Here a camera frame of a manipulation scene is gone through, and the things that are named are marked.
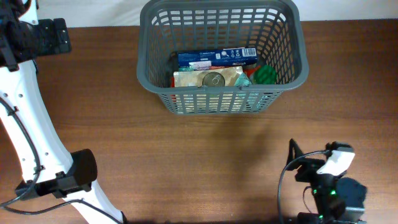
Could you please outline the green lid jar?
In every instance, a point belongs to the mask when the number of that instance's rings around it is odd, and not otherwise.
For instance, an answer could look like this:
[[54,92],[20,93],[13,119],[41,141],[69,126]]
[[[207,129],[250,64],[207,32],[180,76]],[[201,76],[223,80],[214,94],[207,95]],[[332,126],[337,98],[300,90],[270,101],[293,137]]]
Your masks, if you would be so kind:
[[259,67],[251,76],[253,84],[273,85],[277,80],[277,72],[270,65]]

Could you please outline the mint green wipes packet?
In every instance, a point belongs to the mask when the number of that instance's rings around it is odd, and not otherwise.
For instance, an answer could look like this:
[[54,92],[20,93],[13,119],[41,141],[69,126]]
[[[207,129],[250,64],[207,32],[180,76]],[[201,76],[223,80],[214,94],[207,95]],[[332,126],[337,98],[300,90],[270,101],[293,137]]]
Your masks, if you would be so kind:
[[250,93],[242,91],[242,87],[248,87],[250,85],[252,85],[251,79],[245,73],[241,73],[234,84],[234,86],[238,88],[238,91],[233,93],[233,111],[237,111],[242,105],[245,106],[246,111],[249,109],[258,111],[263,109],[264,106],[262,105],[262,101],[268,99],[268,96],[261,96],[258,91]]

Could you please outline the orange spaghetti packet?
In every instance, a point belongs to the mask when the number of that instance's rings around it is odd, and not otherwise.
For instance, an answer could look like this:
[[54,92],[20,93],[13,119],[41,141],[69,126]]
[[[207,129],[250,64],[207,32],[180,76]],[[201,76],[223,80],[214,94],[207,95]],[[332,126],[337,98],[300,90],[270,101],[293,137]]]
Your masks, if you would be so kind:
[[[170,81],[171,86],[174,87],[174,75]],[[187,113],[226,113],[233,111],[234,96],[232,92],[211,94],[210,96],[206,94],[173,95],[172,102],[175,104],[178,113],[182,113],[183,110]]]

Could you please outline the metal tin can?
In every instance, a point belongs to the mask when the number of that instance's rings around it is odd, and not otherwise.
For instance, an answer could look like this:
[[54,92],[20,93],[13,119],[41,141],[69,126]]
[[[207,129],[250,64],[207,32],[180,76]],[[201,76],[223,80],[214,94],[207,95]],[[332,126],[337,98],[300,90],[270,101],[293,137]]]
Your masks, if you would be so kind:
[[221,87],[225,86],[225,79],[222,74],[218,72],[210,72],[207,73],[202,80],[202,85],[203,86],[215,86],[215,87]]

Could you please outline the grey plastic laundry basket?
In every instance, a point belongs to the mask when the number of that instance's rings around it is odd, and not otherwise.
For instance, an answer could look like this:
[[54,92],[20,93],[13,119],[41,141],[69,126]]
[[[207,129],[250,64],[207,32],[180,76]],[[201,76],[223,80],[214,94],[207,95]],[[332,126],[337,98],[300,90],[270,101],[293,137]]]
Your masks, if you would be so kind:
[[[177,54],[247,47],[277,74],[271,85],[174,87]],[[140,14],[137,79],[174,114],[266,110],[309,73],[299,10],[291,0],[149,1]]]

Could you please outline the beige grain bag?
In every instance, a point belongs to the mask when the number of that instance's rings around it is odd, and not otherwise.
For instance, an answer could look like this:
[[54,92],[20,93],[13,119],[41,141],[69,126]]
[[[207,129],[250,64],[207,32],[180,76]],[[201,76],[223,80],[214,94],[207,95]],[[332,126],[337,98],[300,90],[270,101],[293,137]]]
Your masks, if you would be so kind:
[[210,72],[218,72],[224,76],[225,86],[234,86],[235,81],[239,75],[243,72],[241,66],[238,67],[227,67],[219,68],[214,70],[202,70],[202,71],[189,71],[189,72],[174,72],[174,87],[188,87],[197,86],[201,87],[203,77]]

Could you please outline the blue tissue box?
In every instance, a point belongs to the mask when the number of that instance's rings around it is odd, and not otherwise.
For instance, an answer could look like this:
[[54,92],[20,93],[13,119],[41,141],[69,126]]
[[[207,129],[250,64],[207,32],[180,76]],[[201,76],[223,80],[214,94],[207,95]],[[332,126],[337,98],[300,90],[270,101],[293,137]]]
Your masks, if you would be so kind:
[[195,50],[177,54],[181,70],[210,70],[213,67],[246,66],[257,63],[255,48],[230,48],[218,50]]

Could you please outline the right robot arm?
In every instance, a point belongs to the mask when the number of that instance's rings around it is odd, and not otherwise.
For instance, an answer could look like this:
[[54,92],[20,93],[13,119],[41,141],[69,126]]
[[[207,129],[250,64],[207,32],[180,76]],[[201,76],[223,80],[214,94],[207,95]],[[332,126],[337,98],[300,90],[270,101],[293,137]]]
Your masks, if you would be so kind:
[[294,139],[289,141],[289,155],[282,172],[296,170],[295,180],[307,183],[317,208],[300,212],[291,223],[364,223],[367,187],[345,177],[354,157],[354,148],[341,142],[328,143],[318,151],[325,159],[313,159],[316,152],[304,153]]

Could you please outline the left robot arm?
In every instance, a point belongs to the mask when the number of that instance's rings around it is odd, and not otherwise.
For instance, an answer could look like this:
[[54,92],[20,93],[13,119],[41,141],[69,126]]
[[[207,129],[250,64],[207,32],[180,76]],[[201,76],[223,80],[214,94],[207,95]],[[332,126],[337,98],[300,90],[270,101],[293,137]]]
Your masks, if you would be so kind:
[[51,194],[88,223],[126,223],[98,183],[92,151],[68,151],[44,105],[36,59],[72,46],[65,20],[39,19],[38,8],[36,1],[1,1],[1,122],[22,170],[15,201]]

